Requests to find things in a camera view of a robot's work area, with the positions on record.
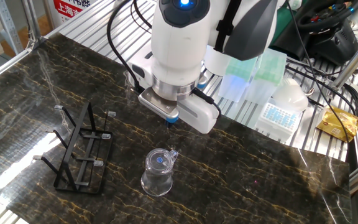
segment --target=white robot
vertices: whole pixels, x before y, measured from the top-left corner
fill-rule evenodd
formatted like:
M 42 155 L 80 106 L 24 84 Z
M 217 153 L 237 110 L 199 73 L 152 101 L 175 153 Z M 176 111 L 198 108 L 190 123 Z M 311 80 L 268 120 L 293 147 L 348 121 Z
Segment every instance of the white robot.
M 197 89 L 207 82 L 200 75 L 207 45 L 214 48 L 213 54 L 239 60 L 262 54 L 273 38 L 283 2 L 159 0 L 152 43 L 129 61 L 145 89 L 140 102 L 169 123 L 180 118 L 203 134 L 210 132 L 219 110 Z

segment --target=marble surface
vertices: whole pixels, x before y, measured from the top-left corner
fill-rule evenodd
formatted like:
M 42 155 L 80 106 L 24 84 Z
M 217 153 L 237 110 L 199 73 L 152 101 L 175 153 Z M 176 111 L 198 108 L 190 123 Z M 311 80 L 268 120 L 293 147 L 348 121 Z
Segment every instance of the marble surface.
M 349 166 L 289 148 L 231 119 L 209 134 L 179 121 L 167 129 L 126 86 L 124 69 L 56 36 L 0 75 L 0 202 L 29 223 L 349 223 Z M 100 194 L 56 191 L 55 174 L 33 155 L 58 166 L 85 102 L 96 125 L 113 132 Z M 174 184 L 163 197 L 140 186 L 145 157 L 175 149 Z M 80 146 L 77 155 L 83 153 Z

